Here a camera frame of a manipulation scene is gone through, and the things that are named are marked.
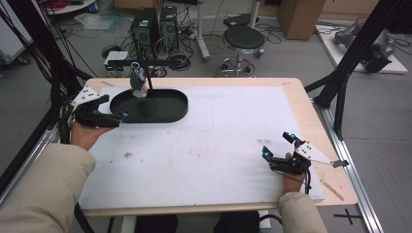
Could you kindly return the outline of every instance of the round stool seat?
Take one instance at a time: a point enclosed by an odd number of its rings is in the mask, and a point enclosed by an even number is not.
[[[236,50],[257,50],[264,44],[260,32],[248,26],[232,26],[223,33],[225,43]]]

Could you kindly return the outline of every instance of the wheeled base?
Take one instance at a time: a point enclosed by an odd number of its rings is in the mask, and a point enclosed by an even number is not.
[[[255,77],[255,66],[252,62],[242,58],[242,53],[237,57],[225,59],[219,67],[219,72],[227,78],[238,77]]]

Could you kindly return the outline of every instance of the human hand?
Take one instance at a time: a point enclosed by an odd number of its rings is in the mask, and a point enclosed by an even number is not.
[[[89,150],[99,137],[114,128],[90,128],[78,122],[72,123],[71,144]]]
[[[292,155],[290,153],[286,153],[286,158],[291,157]],[[303,173],[301,175],[293,175],[290,173],[285,173],[284,175],[284,194],[288,192],[299,192],[303,182],[305,181],[306,174]]]

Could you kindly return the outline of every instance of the black oval tray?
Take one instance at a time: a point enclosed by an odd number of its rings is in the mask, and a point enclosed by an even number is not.
[[[149,89],[146,98],[137,98],[127,90],[113,98],[110,110],[123,116],[123,123],[169,123],[186,115],[188,98],[175,89]]]

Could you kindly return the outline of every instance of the electronic device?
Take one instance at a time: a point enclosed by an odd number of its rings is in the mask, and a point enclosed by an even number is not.
[[[251,14],[242,14],[237,17],[229,17],[225,18],[223,20],[223,23],[228,26],[247,26],[249,21],[251,20]]]
[[[178,10],[176,7],[163,6],[160,12],[160,30],[163,38],[163,50],[171,51],[179,49],[178,38]]]
[[[104,66],[107,71],[108,77],[124,77],[125,69],[122,66],[112,66],[109,65],[110,60],[125,60],[128,56],[128,51],[110,51],[106,60],[104,61]]]
[[[160,49],[160,30],[155,8],[139,8],[130,26],[137,58],[156,60]]]

